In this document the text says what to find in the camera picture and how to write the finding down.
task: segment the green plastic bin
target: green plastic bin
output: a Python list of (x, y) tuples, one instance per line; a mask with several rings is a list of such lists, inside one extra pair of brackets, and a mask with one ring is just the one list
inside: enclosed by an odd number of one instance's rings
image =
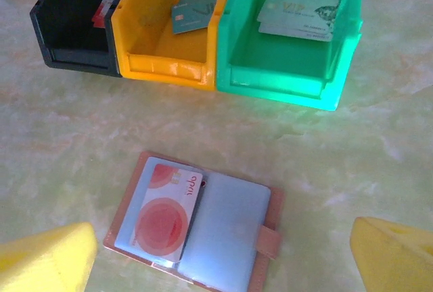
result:
[(227, 0), (219, 24), (218, 90), (335, 110), (361, 38), (361, 0), (341, 0), (330, 42), (259, 33), (264, 2)]

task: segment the yellow plastic bin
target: yellow plastic bin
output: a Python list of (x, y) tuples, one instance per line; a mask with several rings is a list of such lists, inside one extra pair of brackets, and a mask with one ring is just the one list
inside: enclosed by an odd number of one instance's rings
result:
[(173, 34), (179, 0), (121, 0), (112, 16), (120, 74), (215, 90), (217, 32), (227, 0), (217, 0), (208, 28)]

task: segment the yellow object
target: yellow object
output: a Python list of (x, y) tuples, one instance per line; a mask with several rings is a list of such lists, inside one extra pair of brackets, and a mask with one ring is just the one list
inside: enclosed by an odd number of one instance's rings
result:
[(96, 251), (88, 222), (0, 244), (0, 291), (84, 291)]
[(208, 28), (173, 34), (178, 0), (120, 0), (112, 16), (120, 74), (215, 90), (217, 32), (227, 0), (218, 0)]
[(350, 246), (367, 292), (432, 292), (433, 233), (357, 218)]

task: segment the marble surface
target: marble surface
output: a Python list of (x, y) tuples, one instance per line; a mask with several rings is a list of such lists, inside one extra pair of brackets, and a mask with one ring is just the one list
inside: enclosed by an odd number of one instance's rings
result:
[[(150, 149), (283, 187), (265, 291), (364, 291), (357, 216), (433, 230), (433, 0), (363, 0), (336, 112), (47, 68), (28, 17), (0, 0), (0, 241), (90, 221), (102, 241)], [(101, 245), (88, 292), (201, 291)]]

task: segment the plastic storage bin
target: plastic storage bin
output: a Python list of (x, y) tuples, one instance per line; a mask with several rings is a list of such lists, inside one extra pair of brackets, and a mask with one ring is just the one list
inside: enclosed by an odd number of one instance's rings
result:
[(265, 0), (228, 0), (219, 24), (218, 90), (337, 108), (361, 38), (361, 0), (341, 0), (331, 42), (258, 32)]
[(215, 90), (218, 23), (227, 0), (217, 0), (207, 29), (173, 34), (178, 0), (120, 0), (112, 26), (120, 73)]
[(91, 21), (102, 0), (38, 0), (30, 12), (45, 63), (52, 68), (121, 77), (118, 73), (110, 17), (106, 28)]

